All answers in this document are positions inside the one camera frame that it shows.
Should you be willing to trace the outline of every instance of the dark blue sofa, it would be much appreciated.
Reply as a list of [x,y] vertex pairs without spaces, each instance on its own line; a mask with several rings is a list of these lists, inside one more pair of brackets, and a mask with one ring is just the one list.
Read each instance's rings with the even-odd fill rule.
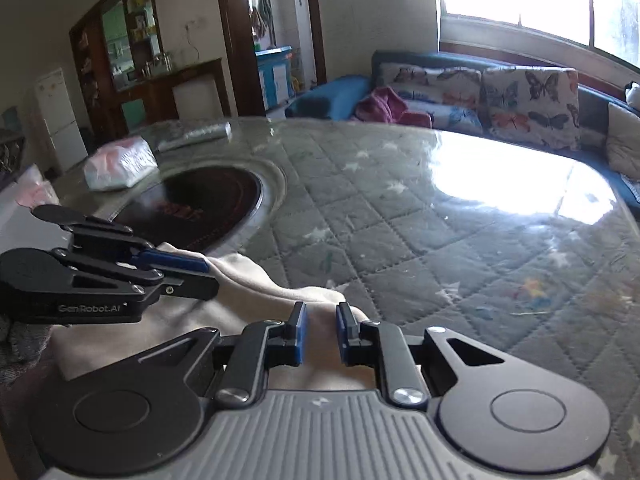
[[[378,79],[380,64],[385,62],[412,64],[427,68],[447,68],[453,66],[466,66],[476,70],[506,65],[500,61],[485,59],[482,57],[462,56],[439,52],[437,54],[412,54],[410,52],[377,51],[372,58],[371,77],[349,75],[344,76],[326,85],[319,86],[296,99],[286,110],[288,118],[315,118],[332,121],[346,121],[353,116],[356,104],[364,98]],[[609,129],[609,103],[631,111],[640,117],[640,112],[630,108],[626,103],[606,95],[597,90],[583,85],[578,86],[578,99],[580,101],[580,124],[592,128],[600,133],[607,134]],[[536,144],[523,144],[528,148],[541,149]],[[567,156],[591,166],[603,175],[613,188],[624,199],[629,209],[640,219],[640,203],[631,193],[630,189],[622,181],[620,174],[609,169],[607,153],[604,150],[550,150],[562,156]]]

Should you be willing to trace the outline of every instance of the wooden door frame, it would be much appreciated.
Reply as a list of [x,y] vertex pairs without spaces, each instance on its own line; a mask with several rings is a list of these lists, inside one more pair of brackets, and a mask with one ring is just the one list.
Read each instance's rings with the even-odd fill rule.
[[[251,34],[251,19],[247,12],[247,0],[218,0],[218,3],[238,115],[264,117],[262,89],[254,51],[254,39]],[[320,5],[318,0],[308,0],[308,4],[316,62],[316,81],[320,85],[326,83]]]

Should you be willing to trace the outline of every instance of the white plastic bag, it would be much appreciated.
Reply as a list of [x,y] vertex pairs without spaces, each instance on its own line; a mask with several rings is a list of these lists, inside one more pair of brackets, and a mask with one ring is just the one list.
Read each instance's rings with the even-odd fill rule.
[[638,83],[633,83],[631,88],[626,89],[625,95],[626,104],[636,110],[640,110],[640,85],[638,85]]
[[33,209],[43,204],[60,205],[51,183],[44,179],[38,167],[33,164],[18,179],[18,195],[15,201]]
[[133,187],[158,167],[151,148],[142,137],[105,144],[84,164],[89,189],[104,191]]

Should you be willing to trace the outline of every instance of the white refrigerator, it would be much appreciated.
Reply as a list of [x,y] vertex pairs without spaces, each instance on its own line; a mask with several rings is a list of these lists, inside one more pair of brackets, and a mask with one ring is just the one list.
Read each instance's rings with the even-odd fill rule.
[[66,91],[62,69],[54,70],[38,79],[35,91],[40,113],[56,153],[58,167],[65,173],[83,160],[87,152]]

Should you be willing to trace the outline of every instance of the maroon towel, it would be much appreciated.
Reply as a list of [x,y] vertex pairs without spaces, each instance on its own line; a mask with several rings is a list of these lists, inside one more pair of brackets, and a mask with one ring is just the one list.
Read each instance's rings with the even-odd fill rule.
[[355,115],[370,123],[394,123],[431,128],[431,116],[409,112],[406,103],[388,86],[376,88],[356,106]]

